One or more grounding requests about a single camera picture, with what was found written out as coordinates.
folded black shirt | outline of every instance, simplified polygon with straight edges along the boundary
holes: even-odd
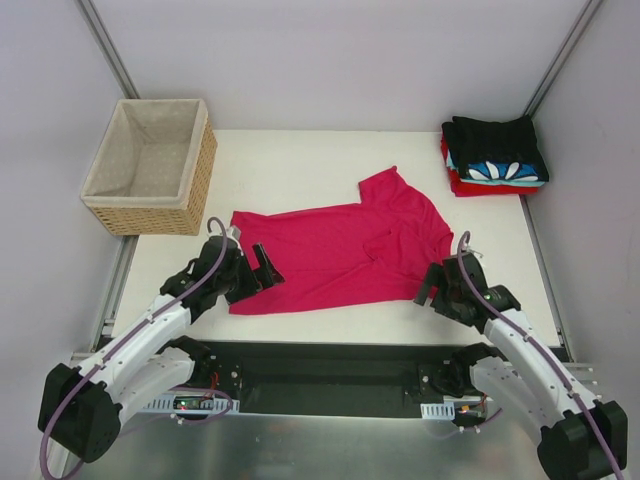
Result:
[[[487,164],[492,164],[498,172],[492,179],[549,181],[528,115],[504,123],[453,117],[453,122],[442,124],[442,132],[462,178],[471,178],[469,169],[488,174]]]

white table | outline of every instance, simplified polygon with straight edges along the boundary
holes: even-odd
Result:
[[[484,254],[490,285],[507,286],[549,346],[559,340],[519,197],[456,198],[449,190],[436,133],[217,131],[219,142],[205,219],[226,224],[234,210],[274,214],[359,202],[358,181],[398,166],[398,172],[438,208],[455,232]],[[196,257],[206,240],[142,236],[138,241],[113,335],[134,322],[164,281]],[[221,299],[187,332],[218,341],[466,345],[475,329],[409,301],[305,313],[229,315]]]

folded red shirt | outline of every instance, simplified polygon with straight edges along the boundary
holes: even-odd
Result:
[[[449,156],[449,147],[447,141],[442,135],[440,143],[442,157],[444,158],[445,168],[449,174],[449,183],[451,191],[456,197],[479,197],[482,195],[529,195],[536,193],[538,187],[514,187],[511,185],[479,185],[477,183],[468,183],[460,180],[460,175],[455,170],[446,166],[447,157]]]

pink t-shirt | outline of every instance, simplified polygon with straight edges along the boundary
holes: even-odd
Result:
[[[262,243],[285,283],[231,305],[239,315],[413,299],[453,233],[431,201],[392,167],[359,184],[361,203],[278,215],[234,212],[252,268]]]

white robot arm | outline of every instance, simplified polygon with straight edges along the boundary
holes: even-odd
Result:
[[[125,332],[76,368],[59,364],[49,373],[38,419],[45,450],[50,437],[82,461],[93,462],[158,395],[210,378],[214,366],[209,349],[189,337],[173,339],[219,296],[235,303],[284,281],[259,244],[253,250],[260,266],[252,270],[240,248],[239,231],[231,227],[227,232],[210,236],[200,256],[165,282]],[[41,454],[41,467],[47,471],[46,454]]]
[[[470,345],[429,377],[438,392],[461,397],[482,392],[518,421],[537,446],[540,463],[552,480],[622,479],[627,463],[628,420],[615,402],[600,402],[578,382],[520,311],[502,285],[488,287],[472,252],[432,264],[415,302],[475,327],[494,347]]]

